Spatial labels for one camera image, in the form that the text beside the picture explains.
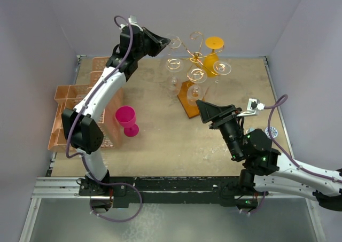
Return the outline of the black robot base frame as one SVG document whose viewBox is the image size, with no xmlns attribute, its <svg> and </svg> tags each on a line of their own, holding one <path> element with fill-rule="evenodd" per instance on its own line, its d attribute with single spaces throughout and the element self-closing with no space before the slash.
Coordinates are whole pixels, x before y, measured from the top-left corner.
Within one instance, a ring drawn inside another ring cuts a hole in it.
<svg viewBox="0 0 342 242">
<path fill-rule="evenodd" d="M 216 204 L 256 209 L 262 196 L 243 189 L 237 176 L 216 177 L 109 177 L 109 186 L 84 177 L 77 179 L 82 196 L 106 197 L 104 207 L 129 204 Z"/>
</svg>

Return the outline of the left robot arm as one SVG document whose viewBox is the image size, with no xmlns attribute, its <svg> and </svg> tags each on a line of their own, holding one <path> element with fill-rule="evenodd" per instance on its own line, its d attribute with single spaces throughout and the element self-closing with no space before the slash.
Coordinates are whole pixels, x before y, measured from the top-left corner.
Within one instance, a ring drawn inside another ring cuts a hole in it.
<svg viewBox="0 0 342 242">
<path fill-rule="evenodd" d="M 120 42 L 108 58 L 101 77 L 75 107 L 66 108 L 61 114 L 67 147 L 76 149 L 74 155 L 80 156 L 86 175 L 93 180 L 91 189 L 98 195 L 108 193 L 110 182 L 100 152 L 104 134 L 97 122 L 112 97 L 137 70 L 138 61 L 145 56 L 157 56 L 169 43 L 169 38 L 145 27 L 122 26 Z"/>
</svg>

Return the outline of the clear wine glass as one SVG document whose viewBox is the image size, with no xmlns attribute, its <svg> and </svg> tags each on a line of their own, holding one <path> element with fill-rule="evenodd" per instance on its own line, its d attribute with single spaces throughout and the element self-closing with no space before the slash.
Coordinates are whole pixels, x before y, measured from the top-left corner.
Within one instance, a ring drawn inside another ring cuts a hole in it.
<svg viewBox="0 0 342 242">
<path fill-rule="evenodd" d="M 190 106 L 196 106 L 196 101 L 204 97 L 204 91 L 200 85 L 207 80 L 207 74 L 203 69 L 196 67 L 188 71 L 187 77 L 192 83 L 187 90 L 187 101 Z"/>
<path fill-rule="evenodd" d="M 166 80 L 166 88 L 173 96 L 177 96 L 180 93 L 182 82 L 179 73 L 183 68 L 184 63 L 180 58 L 171 57 L 166 61 L 166 69 L 169 74 L 169 77 Z"/>
</svg>

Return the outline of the yellow plastic goblet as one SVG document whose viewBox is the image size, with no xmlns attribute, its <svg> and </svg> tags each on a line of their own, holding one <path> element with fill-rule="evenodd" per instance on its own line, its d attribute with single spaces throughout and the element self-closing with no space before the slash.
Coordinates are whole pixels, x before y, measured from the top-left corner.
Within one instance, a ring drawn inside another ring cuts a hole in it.
<svg viewBox="0 0 342 242">
<path fill-rule="evenodd" d="M 214 70 L 213 65 L 216 61 L 219 61 L 217 54 L 224 49 L 224 40 L 218 36 L 211 36 L 206 39 L 205 45 L 211 49 L 211 53 L 205 56 L 201 63 L 207 77 L 213 78 L 217 76 L 217 72 Z"/>
</svg>

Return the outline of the clear champagne flute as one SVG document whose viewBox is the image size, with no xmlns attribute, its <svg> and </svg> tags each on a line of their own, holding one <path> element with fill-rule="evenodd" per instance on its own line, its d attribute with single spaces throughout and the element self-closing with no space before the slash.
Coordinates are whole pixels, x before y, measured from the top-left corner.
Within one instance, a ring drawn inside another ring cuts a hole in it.
<svg viewBox="0 0 342 242">
<path fill-rule="evenodd" d="M 155 73 L 154 81 L 156 83 L 165 82 L 165 85 L 176 87 L 177 78 L 175 73 L 180 70 L 181 61 L 177 58 L 176 52 L 180 49 L 181 39 L 173 34 L 167 34 L 170 39 L 169 44 L 162 50 L 162 57 Z"/>
<path fill-rule="evenodd" d="M 225 61 L 218 60 L 213 64 L 214 81 L 206 90 L 205 99 L 207 101 L 215 99 L 219 94 L 220 79 L 231 73 L 231 65 Z"/>
</svg>

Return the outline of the magenta plastic goblet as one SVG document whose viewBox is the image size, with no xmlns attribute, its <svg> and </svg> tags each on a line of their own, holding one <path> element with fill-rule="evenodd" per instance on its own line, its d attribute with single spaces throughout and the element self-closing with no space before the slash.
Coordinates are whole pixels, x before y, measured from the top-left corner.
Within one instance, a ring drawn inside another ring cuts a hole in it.
<svg viewBox="0 0 342 242">
<path fill-rule="evenodd" d="M 139 133 L 139 127 L 136 124 L 136 113 L 132 107 L 120 107 L 115 113 L 115 118 L 127 137 L 135 137 Z"/>
</svg>

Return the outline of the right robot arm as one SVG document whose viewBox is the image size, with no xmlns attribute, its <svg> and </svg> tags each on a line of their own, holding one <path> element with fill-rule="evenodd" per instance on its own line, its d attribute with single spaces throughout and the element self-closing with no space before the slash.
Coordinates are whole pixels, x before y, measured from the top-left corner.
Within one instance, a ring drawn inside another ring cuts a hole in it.
<svg viewBox="0 0 342 242">
<path fill-rule="evenodd" d="M 280 192 L 315 200 L 319 206 L 341 211 L 341 170 L 327 170 L 286 155 L 281 147 L 274 149 L 271 133 L 255 129 L 245 133 L 245 117 L 257 115 L 266 106 L 258 99 L 249 99 L 246 111 L 234 105 L 216 106 L 197 100 L 203 123 L 218 129 L 233 161 L 242 162 L 238 190 L 252 192 Z"/>
</svg>

